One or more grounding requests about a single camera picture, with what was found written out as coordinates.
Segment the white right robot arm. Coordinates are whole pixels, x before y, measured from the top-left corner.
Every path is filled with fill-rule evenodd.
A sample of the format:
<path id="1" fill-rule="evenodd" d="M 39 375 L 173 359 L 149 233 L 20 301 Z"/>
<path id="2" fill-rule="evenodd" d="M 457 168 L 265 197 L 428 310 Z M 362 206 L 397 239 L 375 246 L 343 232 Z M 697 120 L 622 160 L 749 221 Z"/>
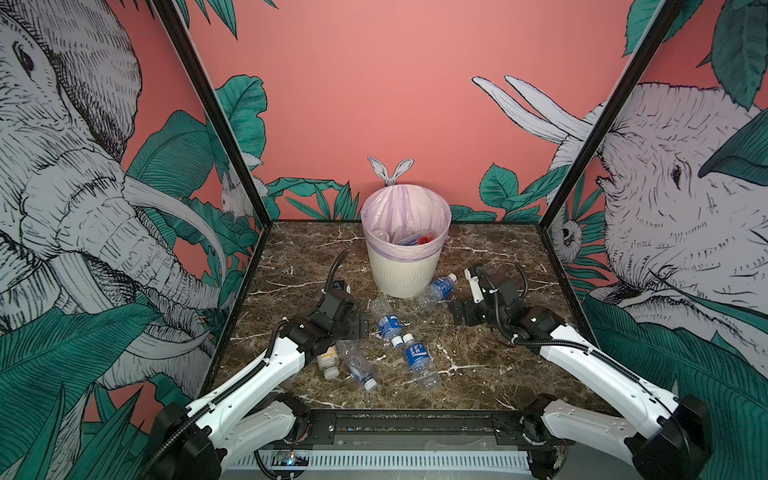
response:
<path id="1" fill-rule="evenodd" d="M 551 462 L 532 457 L 537 479 L 558 471 L 570 442 L 631 465 L 644 479 L 696 479 L 712 455 L 707 405 L 642 378 L 585 339 L 552 310 L 528 306 L 526 284 L 475 264 L 464 271 L 471 295 L 450 304 L 458 325 L 487 325 L 508 347 L 524 347 L 570 373 L 614 408 L 606 415 L 541 394 L 517 417 L 514 431 Z"/>

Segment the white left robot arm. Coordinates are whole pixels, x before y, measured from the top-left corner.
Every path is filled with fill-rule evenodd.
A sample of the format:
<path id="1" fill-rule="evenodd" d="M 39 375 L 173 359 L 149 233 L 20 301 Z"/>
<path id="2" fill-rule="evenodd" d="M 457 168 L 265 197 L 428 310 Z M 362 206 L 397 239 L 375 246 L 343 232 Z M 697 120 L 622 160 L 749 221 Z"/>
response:
<path id="1" fill-rule="evenodd" d="M 279 321 L 266 349 L 185 407 L 156 418 L 140 479 L 218 479 L 247 453 L 291 434 L 300 401 L 276 388 L 340 340 L 366 334 L 347 287 L 328 287 L 304 314 Z"/>

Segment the blue label white cap bottle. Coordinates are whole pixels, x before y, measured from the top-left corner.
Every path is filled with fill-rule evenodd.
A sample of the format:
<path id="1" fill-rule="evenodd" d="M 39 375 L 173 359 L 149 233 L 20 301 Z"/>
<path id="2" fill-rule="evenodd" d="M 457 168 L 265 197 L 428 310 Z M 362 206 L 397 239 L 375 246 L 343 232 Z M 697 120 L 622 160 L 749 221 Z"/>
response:
<path id="1" fill-rule="evenodd" d="M 375 321 L 380 336 L 395 348 L 404 345 L 403 327 L 399 317 L 386 296 L 373 300 L 369 307 L 371 319 Z"/>

